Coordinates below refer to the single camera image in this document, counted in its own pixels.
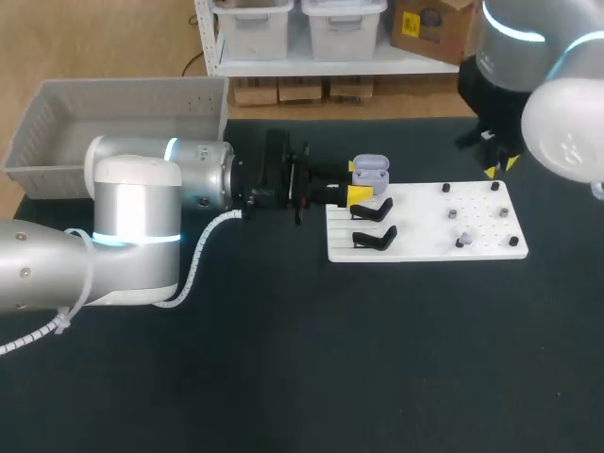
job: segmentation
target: yellow label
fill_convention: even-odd
[[[491,167],[484,171],[489,179],[495,179],[495,172],[497,171],[496,167]]]
[[[374,196],[374,188],[371,186],[348,186],[348,196],[346,199],[346,207],[358,205],[363,201],[367,201]]]
[[[515,158],[510,158],[508,160],[508,165],[506,167],[506,172],[509,172],[510,169],[513,167],[513,165],[516,163],[516,161],[518,160],[520,156],[516,156]]]
[[[405,11],[403,13],[403,35],[419,38],[419,14]]]

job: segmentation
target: black power cord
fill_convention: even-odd
[[[189,25],[197,25],[197,16],[195,14],[193,14],[190,18],[189,18]],[[198,53],[197,55],[195,55],[192,59],[189,60],[189,62],[185,65],[185,69],[182,70],[182,74],[180,74],[181,77],[184,77],[187,74],[187,70],[191,67],[191,65],[193,63],[195,63],[200,57],[202,57],[204,55],[203,50]]]

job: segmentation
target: yellow block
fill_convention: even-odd
[[[374,188],[371,186],[348,186],[348,199],[346,206],[358,205],[374,196]]]
[[[485,170],[484,173],[486,174],[486,176],[488,176],[490,179],[495,179],[495,172],[497,171],[496,167],[491,167],[488,170]]]
[[[515,158],[508,159],[508,165],[506,166],[506,172],[509,172],[513,165],[516,163],[520,156],[516,156]]]

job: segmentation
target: cable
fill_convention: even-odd
[[[199,22],[197,20],[197,15],[193,14],[192,16],[189,17],[189,25],[198,25]],[[204,55],[203,50],[198,53],[197,55],[195,55],[192,59],[189,60],[189,62],[186,64],[185,69],[182,70],[182,73],[180,74],[181,77],[184,77],[185,74],[187,74],[187,70],[191,67],[191,65],[193,63],[195,63],[196,60],[198,60],[202,55]]]
[[[10,342],[0,346],[0,356],[4,356],[5,354],[14,351],[15,349],[19,349],[20,347],[23,347],[26,344],[34,343],[44,335],[48,335],[63,322],[66,315],[67,309],[59,309],[59,314],[55,316],[53,320],[44,327],[41,327],[35,332],[31,332],[25,335],[24,337],[15,340],[14,342]]]
[[[182,70],[182,74],[181,74],[180,76],[181,76],[181,77],[184,77],[184,76],[185,76],[185,74],[187,74],[187,70],[188,70],[188,69],[191,67],[191,65],[192,65],[193,63],[195,63],[195,61],[196,61],[197,59],[199,59],[199,57],[201,57],[201,56],[203,56],[203,55],[204,55],[204,52],[203,52],[203,50],[202,50],[200,53],[198,53],[198,54],[197,54],[197,55],[195,55],[195,56],[194,56],[192,59],[190,59],[190,60],[189,60],[189,62],[187,63],[187,65],[185,66],[185,69],[183,69],[183,70]]]
[[[61,334],[64,329],[71,325],[71,320],[80,309],[84,306],[88,297],[91,295],[92,290],[92,282],[94,280],[94,265],[92,260],[92,254],[94,253],[94,244],[92,243],[91,237],[88,235],[86,231],[81,229],[69,228],[65,230],[65,233],[72,234],[77,233],[84,244],[86,244],[86,250],[88,251],[89,259],[88,265],[86,269],[86,277],[84,278],[84,286],[82,287],[82,292],[79,295],[79,298],[75,302],[74,307],[69,310],[68,308],[59,309],[59,314],[53,318],[53,320],[46,324],[45,326],[39,328],[38,330],[21,337],[14,342],[10,342],[4,345],[0,345],[0,356],[4,356],[8,352],[14,351],[15,349],[19,349],[20,347],[25,346],[26,344],[34,343],[39,340],[41,337],[48,335],[53,330],[56,330],[55,333]]]
[[[157,302],[153,305],[156,307],[160,307],[161,309],[173,309],[174,307],[179,306],[189,295],[189,291],[193,287],[193,282],[195,280],[195,275],[197,274],[197,268],[199,266],[199,259],[201,258],[201,252],[206,245],[206,241],[210,236],[211,232],[218,227],[223,222],[230,219],[243,219],[243,213],[240,210],[232,210],[231,212],[225,212],[224,214],[219,215],[214,220],[210,222],[210,224],[204,229],[204,232],[201,234],[199,241],[197,242],[197,247],[193,253],[193,259],[191,261],[191,268],[189,269],[189,274],[187,275],[187,281],[185,282],[185,286],[178,295],[178,297],[174,300],[167,302]]]

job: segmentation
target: white plastic board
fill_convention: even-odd
[[[379,209],[391,197],[394,207],[381,223],[353,220],[350,210],[327,206],[327,249],[333,262],[403,262],[521,260],[529,248],[513,209],[508,189],[502,181],[492,191],[492,181],[451,182],[450,192],[444,183],[391,184],[386,193],[363,203]],[[508,209],[502,217],[502,209]],[[457,211],[455,219],[449,218]],[[396,226],[398,235],[384,252],[355,248],[353,232],[382,237]],[[458,248],[456,241],[463,233],[473,243]],[[516,247],[510,238],[517,237]]]

